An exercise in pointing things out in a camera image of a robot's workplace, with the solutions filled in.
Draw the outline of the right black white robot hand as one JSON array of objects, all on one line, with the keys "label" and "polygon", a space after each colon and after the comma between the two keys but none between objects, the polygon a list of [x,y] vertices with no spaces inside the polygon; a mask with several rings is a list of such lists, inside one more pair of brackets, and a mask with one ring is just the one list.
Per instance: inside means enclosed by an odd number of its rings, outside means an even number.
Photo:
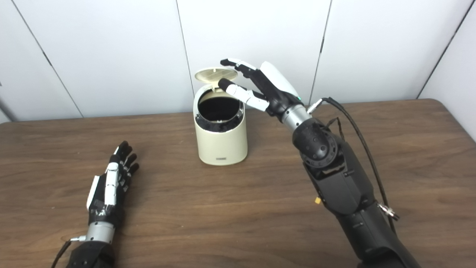
[{"label": "right black white robot hand", "polygon": [[264,62],[260,68],[256,68],[245,61],[227,58],[221,60],[220,64],[241,72],[260,92],[246,89],[226,78],[219,80],[219,88],[248,106],[276,117],[280,122],[290,108],[303,104],[294,87],[269,62]]}]

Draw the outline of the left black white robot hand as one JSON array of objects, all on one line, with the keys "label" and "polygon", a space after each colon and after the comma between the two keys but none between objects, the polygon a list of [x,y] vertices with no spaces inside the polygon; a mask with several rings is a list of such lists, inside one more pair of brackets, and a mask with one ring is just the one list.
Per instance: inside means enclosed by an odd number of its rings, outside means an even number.
[{"label": "left black white robot hand", "polygon": [[114,227],[122,226],[126,192],[139,169],[136,159],[132,146],[123,141],[109,158],[105,172],[94,177],[86,203],[88,224],[106,222]]}]

